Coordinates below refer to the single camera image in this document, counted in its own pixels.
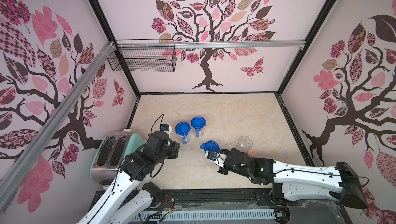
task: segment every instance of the metal frame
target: metal frame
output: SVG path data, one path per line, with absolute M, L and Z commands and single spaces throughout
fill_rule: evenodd
M 89 64 L 84 74 L 59 104 L 58 108 L 56 108 L 48 121 L 44 123 L 34 140 L 26 147 L 21 156 L 3 177 L 3 180 L 0 182 L 0 212 L 6 206 L 14 192 L 17 191 L 24 178 L 44 151 L 44 148 L 51 141 L 74 104 L 80 98 L 82 92 L 87 88 L 92 78 L 95 77 L 96 72 L 113 50 L 112 42 L 108 42 L 103 46 L 92 63 Z

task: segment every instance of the aluminum rail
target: aluminum rail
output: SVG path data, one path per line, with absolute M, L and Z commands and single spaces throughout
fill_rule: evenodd
M 131 43 L 117 40 L 118 47 L 163 47 L 167 43 Z M 304 47 L 305 40 L 236 41 L 236 42 L 191 42 L 174 43 L 175 48 L 245 48 L 245 47 Z
M 91 82 L 96 72 L 107 59 L 108 55 L 114 51 L 113 42 L 107 42 L 92 63 L 88 66 L 84 74 L 78 79 L 71 91 L 59 104 L 34 140 L 25 148 L 21 156 L 8 170 L 3 180 L 0 182 L 0 212 L 6 206 L 14 192 L 21 185 L 24 178 L 30 172 L 36 161 L 40 157 L 44 148 L 51 141 L 52 137 L 66 119 L 74 104 L 80 98 L 84 89 Z

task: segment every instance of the tree mural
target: tree mural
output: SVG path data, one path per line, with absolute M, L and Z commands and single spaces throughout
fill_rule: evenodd
M 272 6 L 267 6 L 270 0 L 173 0 L 168 2 L 156 0 L 156 7 L 161 18 L 153 19 L 151 27 L 161 33 L 160 42 L 175 39 L 176 42 L 202 42 L 202 41 L 265 41 L 270 40 L 276 32 L 263 31 L 275 22 L 275 19 L 264 19 Z M 181 56 L 181 61 L 186 58 L 190 63 L 199 62 L 205 73 L 201 83 L 194 86 L 205 86 L 214 92 L 211 85 L 222 85 L 213 79 L 209 68 L 209 59 L 224 60 L 230 58 L 237 60 L 257 52 L 255 48 L 202 48 L 176 50 L 176 55 Z M 242 71 L 248 76 L 262 72 L 263 59 L 253 67 L 243 67 Z
M 382 126 L 396 124 L 396 99 L 391 97 L 396 85 L 396 51 L 375 46 L 377 39 L 396 43 L 396 19 L 388 15 L 370 19 L 375 21 L 376 35 L 367 33 L 360 23 L 347 44 L 339 40 L 332 45 L 332 58 L 322 64 L 325 70 L 314 76 L 314 82 L 324 90 L 319 96 L 324 100 L 323 109 L 331 117 L 319 137 L 304 130 L 303 133 L 312 142 L 312 157 L 316 150 L 324 164 L 322 146 L 327 144 L 335 126 L 347 126 L 344 135 L 351 135 L 353 146 L 365 141 L 364 161 L 368 168 L 373 166 L 374 148 L 378 145 L 375 163 L 383 177 L 396 186 L 396 158 L 380 148 L 382 145 L 396 151 L 396 130 Z M 370 134 L 377 142 L 369 142 Z

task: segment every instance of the clear plastic cup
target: clear plastic cup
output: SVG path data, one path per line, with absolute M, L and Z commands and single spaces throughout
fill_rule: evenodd
M 247 137 L 242 136 L 238 139 L 237 149 L 243 153 L 246 153 L 253 146 L 253 141 Z

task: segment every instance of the beige marble surface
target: beige marble surface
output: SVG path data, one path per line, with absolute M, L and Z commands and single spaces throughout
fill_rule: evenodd
M 233 172 L 222 175 L 218 166 L 204 162 L 204 151 L 199 148 L 202 143 L 213 140 L 230 150 L 243 135 L 252 139 L 257 157 L 305 165 L 274 94 L 142 95 L 132 131 L 146 140 L 152 123 L 162 113 L 162 123 L 173 128 L 182 121 L 191 123 L 195 116 L 204 117 L 204 136 L 196 139 L 191 132 L 190 142 L 180 146 L 179 157 L 167 159 L 161 172 L 155 178 L 147 176 L 139 188 L 150 181 L 162 189 L 263 187 Z M 171 138 L 178 141 L 175 132 Z

